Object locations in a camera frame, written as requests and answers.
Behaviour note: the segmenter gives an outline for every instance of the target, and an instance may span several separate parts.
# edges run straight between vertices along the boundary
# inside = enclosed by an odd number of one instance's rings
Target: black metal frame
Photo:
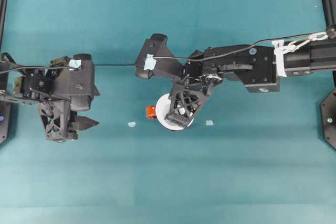
[[[4,33],[5,17],[6,17],[7,0],[0,0],[0,50],[2,45],[2,37]],[[7,89],[7,74],[0,75],[0,92]],[[0,101],[0,144],[8,138],[8,128],[10,120],[10,112],[12,104],[6,101]]]

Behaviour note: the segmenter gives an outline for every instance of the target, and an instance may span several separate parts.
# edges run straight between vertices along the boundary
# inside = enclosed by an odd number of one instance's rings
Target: white zip tie
[[[276,56],[276,64],[277,64],[277,73],[278,76],[281,77],[287,77],[286,71],[285,71],[285,62],[284,62],[284,55],[289,52],[295,52],[299,48],[303,47],[304,45],[308,44],[311,41],[316,40],[325,40],[328,39],[328,35],[325,31],[314,33],[308,36],[307,39],[303,40],[294,40],[290,42],[288,45],[284,46],[285,41],[283,39],[281,40],[274,40],[272,41],[272,44],[274,46],[274,54]]]

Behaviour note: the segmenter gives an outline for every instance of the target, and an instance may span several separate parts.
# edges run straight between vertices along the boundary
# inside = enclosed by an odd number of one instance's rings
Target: metal bracket
[[[336,88],[322,101],[320,108],[324,139],[336,148]]]

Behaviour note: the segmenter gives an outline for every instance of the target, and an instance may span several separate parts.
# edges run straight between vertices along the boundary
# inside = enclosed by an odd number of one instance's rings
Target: small white paper piece
[[[69,67],[79,68],[81,65],[82,65],[82,60],[70,60],[69,61]]]
[[[153,70],[156,65],[156,60],[153,59],[154,55],[147,54],[145,66],[143,67],[143,70]]]
[[[212,120],[206,120],[205,125],[206,126],[214,126],[214,122]]]
[[[136,126],[136,124],[137,124],[137,123],[135,123],[135,122],[129,122],[129,123],[128,123],[128,127],[130,127],[130,128],[134,128],[134,127]]]

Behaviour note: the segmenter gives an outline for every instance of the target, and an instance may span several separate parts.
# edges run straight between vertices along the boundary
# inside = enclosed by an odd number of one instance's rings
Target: screw
[[[255,55],[257,53],[257,49],[256,48],[251,48],[249,53],[250,53],[250,55]]]
[[[81,84],[77,84],[77,85],[76,85],[76,89],[82,90],[82,89],[83,89],[83,86],[82,86]]]

